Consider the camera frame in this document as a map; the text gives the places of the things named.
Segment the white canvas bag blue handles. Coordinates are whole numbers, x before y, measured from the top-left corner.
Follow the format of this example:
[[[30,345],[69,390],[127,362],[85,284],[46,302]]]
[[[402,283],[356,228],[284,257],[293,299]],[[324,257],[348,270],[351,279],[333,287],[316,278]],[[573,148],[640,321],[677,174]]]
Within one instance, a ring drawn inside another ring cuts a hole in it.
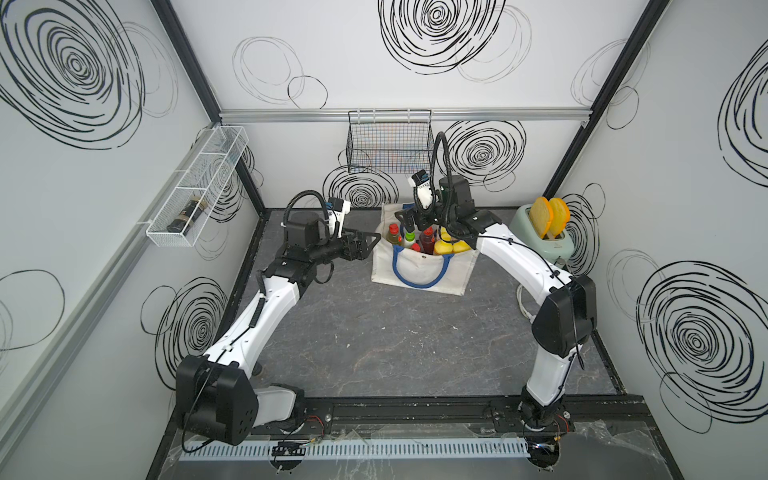
[[[395,212],[406,204],[385,204],[377,231],[382,240],[374,247],[371,281],[424,292],[463,296],[479,253],[468,250],[451,255],[427,255],[386,240]]]

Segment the white bottle green cap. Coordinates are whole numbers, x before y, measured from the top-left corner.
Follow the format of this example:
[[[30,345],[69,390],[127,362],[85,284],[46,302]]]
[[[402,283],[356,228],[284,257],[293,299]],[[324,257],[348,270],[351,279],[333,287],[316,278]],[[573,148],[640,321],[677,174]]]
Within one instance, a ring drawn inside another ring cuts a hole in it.
[[[411,249],[414,244],[417,243],[417,235],[415,231],[406,231],[403,236],[402,246],[405,249]]]

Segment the yellow-green soap bottle red cap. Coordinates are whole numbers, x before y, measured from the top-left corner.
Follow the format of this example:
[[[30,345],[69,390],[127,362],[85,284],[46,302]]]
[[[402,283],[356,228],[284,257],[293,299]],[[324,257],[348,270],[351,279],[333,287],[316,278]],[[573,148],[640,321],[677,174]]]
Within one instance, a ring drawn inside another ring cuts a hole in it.
[[[401,235],[401,228],[398,223],[391,223],[388,226],[387,234],[386,234],[386,240],[394,245],[394,246],[401,246],[403,243],[403,237]]]

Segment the orange soap bottle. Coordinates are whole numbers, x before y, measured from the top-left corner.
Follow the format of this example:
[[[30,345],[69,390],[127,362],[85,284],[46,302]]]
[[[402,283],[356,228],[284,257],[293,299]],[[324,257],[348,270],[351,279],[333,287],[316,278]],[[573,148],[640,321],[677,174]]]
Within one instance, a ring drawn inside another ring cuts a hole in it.
[[[453,244],[442,239],[437,239],[433,246],[434,255],[451,255],[454,252]]]
[[[454,254],[470,251],[472,247],[465,241],[456,241],[452,246],[452,252]]]

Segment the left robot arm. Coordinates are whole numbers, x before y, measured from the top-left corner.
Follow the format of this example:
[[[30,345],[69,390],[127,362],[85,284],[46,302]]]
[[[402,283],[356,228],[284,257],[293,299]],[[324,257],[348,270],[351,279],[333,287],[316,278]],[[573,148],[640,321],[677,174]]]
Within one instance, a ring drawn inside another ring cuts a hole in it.
[[[324,198],[314,190],[321,212],[283,214],[283,244],[268,267],[257,274],[256,296],[226,333],[200,355],[188,355],[176,372],[176,423],[183,434],[238,445],[252,429],[297,421],[300,389],[272,385],[256,389],[250,382],[259,357],[277,326],[317,281],[318,268],[337,259],[365,260],[381,236],[345,227],[351,203]]]

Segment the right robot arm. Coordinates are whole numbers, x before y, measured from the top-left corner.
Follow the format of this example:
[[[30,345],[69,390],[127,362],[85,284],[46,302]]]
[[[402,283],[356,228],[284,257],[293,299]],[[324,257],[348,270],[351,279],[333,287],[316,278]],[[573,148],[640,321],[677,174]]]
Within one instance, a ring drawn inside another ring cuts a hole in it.
[[[581,361],[582,346],[596,326],[596,287],[586,275],[573,275],[556,267],[519,240],[500,218],[475,206],[468,181],[452,171],[446,135],[436,135],[428,178],[414,187],[415,205],[398,213],[409,227],[434,226],[436,237],[445,234],[465,242],[510,274],[536,301],[531,321],[537,343],[532,373],[520,397],[523,424],[542,431],[555,422],[562,405],[568,374]]]

